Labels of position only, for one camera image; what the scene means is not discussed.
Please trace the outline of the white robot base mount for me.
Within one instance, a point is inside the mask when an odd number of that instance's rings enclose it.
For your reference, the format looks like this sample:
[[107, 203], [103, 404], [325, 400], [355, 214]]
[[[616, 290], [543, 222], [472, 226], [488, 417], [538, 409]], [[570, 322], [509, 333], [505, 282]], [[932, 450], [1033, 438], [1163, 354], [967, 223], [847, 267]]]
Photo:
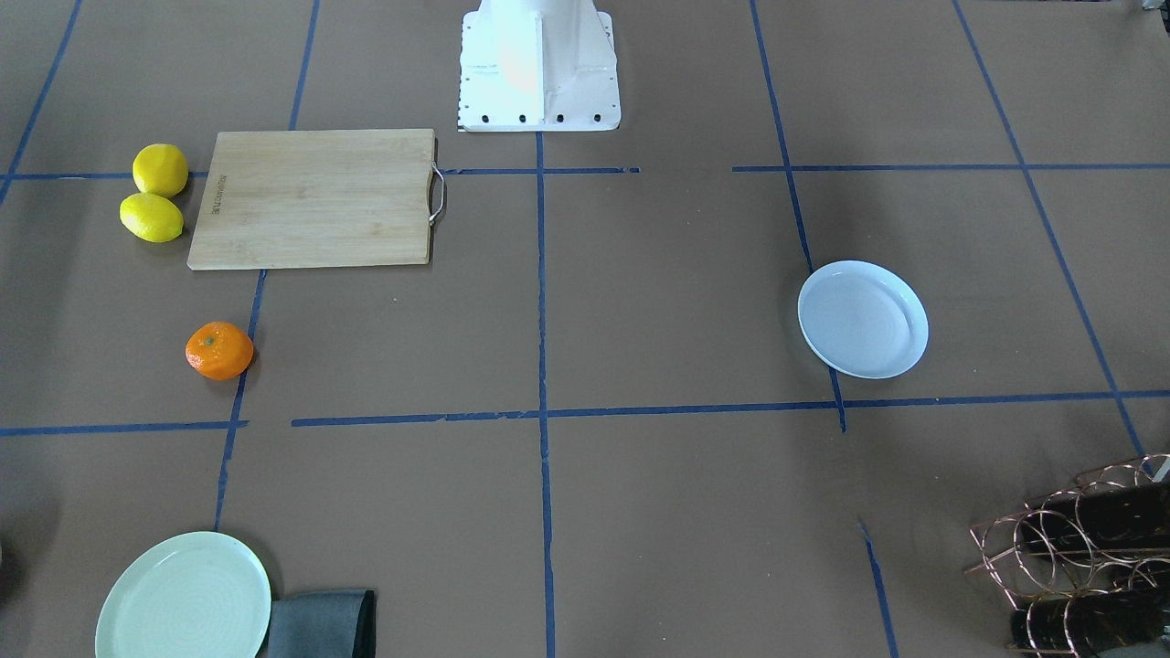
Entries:
[[482, 1], [461, 22], [457, 129], [611, 131], [622, 123], [610, 13], [592, 1]]

